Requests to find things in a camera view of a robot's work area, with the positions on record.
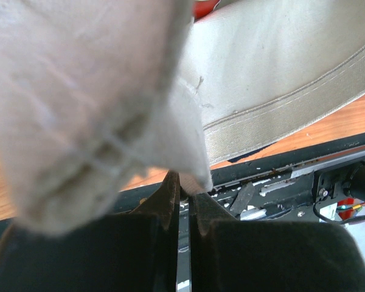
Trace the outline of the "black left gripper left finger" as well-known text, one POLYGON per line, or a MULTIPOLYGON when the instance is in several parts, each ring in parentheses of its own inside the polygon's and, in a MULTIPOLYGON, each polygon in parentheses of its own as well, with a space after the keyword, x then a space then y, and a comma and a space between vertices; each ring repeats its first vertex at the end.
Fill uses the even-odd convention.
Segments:
POLYGON ((180 182, 161 186, 127 214, 62 237, 13 224, 0 239, 0 291, 175 291, 180 182))

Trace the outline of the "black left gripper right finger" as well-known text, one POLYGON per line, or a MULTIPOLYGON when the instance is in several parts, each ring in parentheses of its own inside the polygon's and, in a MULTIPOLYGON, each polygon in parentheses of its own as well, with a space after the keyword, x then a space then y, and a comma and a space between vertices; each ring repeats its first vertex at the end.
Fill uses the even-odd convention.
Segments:
POLYGON ((365 263, 335 224, 240 221, 206 193, 189 199, 192 291, 365 291, 365 263))

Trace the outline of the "cream canvas tote bag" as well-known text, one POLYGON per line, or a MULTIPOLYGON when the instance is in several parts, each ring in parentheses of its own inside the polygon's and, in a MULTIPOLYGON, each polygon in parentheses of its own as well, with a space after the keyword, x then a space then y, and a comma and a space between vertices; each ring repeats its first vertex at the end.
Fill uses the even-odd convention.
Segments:
POLYGON ((0 1, 0 161, 15 221, 62 235, 150 167, 210 167, 365 94, 365 1, 0 1))

